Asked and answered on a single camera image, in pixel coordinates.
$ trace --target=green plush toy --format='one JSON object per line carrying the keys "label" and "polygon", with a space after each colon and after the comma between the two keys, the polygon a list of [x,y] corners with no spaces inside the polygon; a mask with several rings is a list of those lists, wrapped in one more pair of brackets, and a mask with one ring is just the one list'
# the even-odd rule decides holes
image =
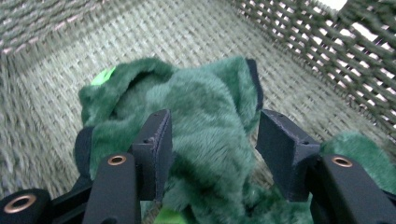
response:
{"label": "green plush toy", "polygon": [[[94,126],[92,179],[103,157],[128,150],[151,113],[171,110],[177,156],[163,198],[166,208],[156,223],[312,222],[309,203],[288,203],[275,187],[263,189],[250,181],[255,159],[248,136],[262,107],[253,61],[233,57],[185,69],[152,58],[122,63],[101,73],[79,98],[84,127]],[[323,151],[345,154],[363,166],[370,160],[366,157],[386,163],[370,140],[345,136],[323,144]],[[368,154],[360,160],[355,157],[360,152],[351,148]],[[380,177],[383,169],[391,176]],[[381,187],[396,191],[389,162],[367,171]]]}

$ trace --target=wicker basket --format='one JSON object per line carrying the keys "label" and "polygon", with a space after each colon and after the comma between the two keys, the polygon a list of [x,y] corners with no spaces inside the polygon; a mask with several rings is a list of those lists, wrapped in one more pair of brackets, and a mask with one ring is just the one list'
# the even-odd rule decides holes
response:
{"label": "wicker basket", "polygon": [[78,90],[147,56],[182,67],[256,59],[266,108],[319,141],[361,131],[394,159],[395,11],[386,0],[352,0],[339,12],[297,0],[3,1],[0,198],[68,191],[78,176]]}

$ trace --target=plush fabric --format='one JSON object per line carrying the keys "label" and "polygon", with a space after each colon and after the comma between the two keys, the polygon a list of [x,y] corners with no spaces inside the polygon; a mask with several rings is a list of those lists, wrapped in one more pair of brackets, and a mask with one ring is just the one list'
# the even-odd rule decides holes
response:
{"label": "plush fabric", "polygon": [[129,148],[149,114],[168,108],[177,156],[163,203],[190,221],[244,222],[255,165],[248,135],[262,103],[250,70],[242,57],[186,69],[143,59],[81,89],[82,121],[94,126],[92,178],[104,156]]}

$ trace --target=basket floor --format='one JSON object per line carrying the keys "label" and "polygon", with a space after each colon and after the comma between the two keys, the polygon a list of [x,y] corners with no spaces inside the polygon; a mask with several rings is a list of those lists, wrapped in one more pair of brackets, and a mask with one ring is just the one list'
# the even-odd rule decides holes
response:
{"label": "basket floor", "polygon": [[[181,67],[234,55],[255,59],[265,108],[287,115],[319,141],[355,130],[396,152],[385,133],[225,1],[110,1],[57,34],[47,44],[64,44],[35,51],[41,55],[14,77],[14,88],[30,101],[30,110],[17,112],[35,121],[30,132],[38,130],[42,140],[31,144],[34,148],[6,142],[0,152],[0,197],[21,188],[45,188],[52,196],[70,189],[78,175],[72,157],[81,129],[78,90],[105,68],[148,56]],[[22,135],[23,129],[14,131]]]}

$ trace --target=black plastic part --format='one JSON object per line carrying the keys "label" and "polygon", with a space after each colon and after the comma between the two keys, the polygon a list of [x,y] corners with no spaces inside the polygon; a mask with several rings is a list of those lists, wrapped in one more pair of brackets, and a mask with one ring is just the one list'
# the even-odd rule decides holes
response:
{"label": "black plastic part", "polygon": [[253,81],[254,87],[256,88],[256,92],[257,92],[256,110],[261,110],[264,94],[262,93],[262,85],[260,84],[259,73],[257,72],[256,61],[253,59],[247,59],[247,66],[248,66],[251,80]]}
{"label": "black plastic part", "polygon": [[[110,165],[108,160],[113,156],[123,156],[126,160]],[[135,167],[130,153],[113,154],[101,161],[82,223],[141,222]]]}
{"label": "black plastic part", "polygon": [[262,110],[256,148],[267,163],[276,185],[291,202],[305,202],[306,170],[319,154],[319,143],[286,116]]}
{"label": "black plastic part", "polygon": [[395,206],[395,208],[396,208],[396,195],[394,195],[390,192],[387,192],[386,190],[382,190],[382,191],[384,191],[384,193],[387,195],[388,199],[393,203],[393,206]]}
{"label": "black plastic part", "polygon": [[[335,157],[351,161],[352,166],[333,162]],[[317,170],[334,209],[334,223],[396,223],[396,208],[357,162],[325,155]]]}
{"label": "black plastic part", "polygon": [[129,152],[143,174],[139,176],[140,200],[160,202],[173,162],[170,110],[161,110],[148,117]]}
{"label": "black plastic part", "polygon": [[81,223],[92,185],[74,189],[56,198],[53,203],[54,220],[52,223]]}
{"label": "black plastic part", "polygon": [[87,207],[86,203],[78,205],[73,210],[65,213],[61,217],[53,219],[52,224],[77,224],[81,223],[84,218],[84,212]]}
{"label": "black plastic part", "polygon": [[311,215],[314,223],[316,224],[333,224],[334,217],[329,214],[329,210],[324,207],[321,203],[317,202],[316,198],[313,198],[311,201]]}
{"label": "black plastic part", "polygon": [[90,176],[90,156],[93,129],[94,127],[85,127],[77,135],[74,153],[80,176],[72,190],[84,188],[92,183]]}
{"label": "black plastic part", "polygon": [[[30,206],[16,213],[7,213],[6,206],[8,203],[12,202],[20,196],[24,195],[34,195],[29,196],[34,198]],[[14,207],[19,207],[23,204],[27,204],[26,200],[20,200],[21,204],[16,204]],[[0,223],[2,224],[26,224],[26,223],[39,223],[47,224],[52,221],[52,204],[50,200],[50,195],[46,190],[43,189],[25,189],[11,194],[0,201]]]}

